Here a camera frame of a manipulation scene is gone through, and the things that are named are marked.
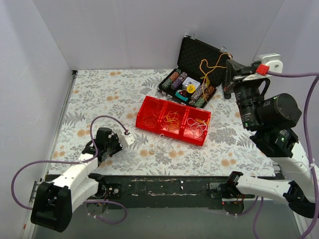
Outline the red compartment tray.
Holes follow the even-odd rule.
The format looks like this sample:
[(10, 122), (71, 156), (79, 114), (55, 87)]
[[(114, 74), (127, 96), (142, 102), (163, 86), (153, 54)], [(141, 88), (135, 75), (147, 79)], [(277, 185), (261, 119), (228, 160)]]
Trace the red compartment tray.
[(146, 96), (137, 114), (136, 127), (203, 146), (210, 120), (211, 112)]

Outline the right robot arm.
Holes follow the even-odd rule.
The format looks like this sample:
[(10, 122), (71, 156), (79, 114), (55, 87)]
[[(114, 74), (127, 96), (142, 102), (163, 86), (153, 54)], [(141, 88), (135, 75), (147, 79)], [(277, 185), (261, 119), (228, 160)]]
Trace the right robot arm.
[(249, 67), (228, 59), (226, 67), (224, 91), (234, 93), (243, 127), (254, 132), (250, 139), (279, 164), (287, 177), (284, 181), (275, 181), (232, 172), (225, 184), (226, 195), (237, 198), (249, 194), (272, 199), (287, 204), (305, 218), (317, 219), (319, 189), (311, 171), (319, 169), (310, 164), (292, 130), (302, 115), (297, 102), (287, 93), (264, 98), (270, 85), (269, 66), (257, 63)]

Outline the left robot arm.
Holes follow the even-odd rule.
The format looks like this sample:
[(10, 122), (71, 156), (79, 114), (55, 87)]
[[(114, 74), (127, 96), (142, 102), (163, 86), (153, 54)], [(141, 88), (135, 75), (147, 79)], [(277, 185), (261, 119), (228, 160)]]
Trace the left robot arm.
[(42, 182), (35, 195), (30, 220), (33, 224), (63, 232), (69, 225), (74, 211), (93, 197), (103, 203), (105, 199), (118, 199), (122, 187), (107, 183), (94, 173), (106, 156), (113, 156), (135, 141), (130, 133), (115, 134), (110, 128), (101, 127), (96, 138), (86, 144), (79, 163), (51, 182)]

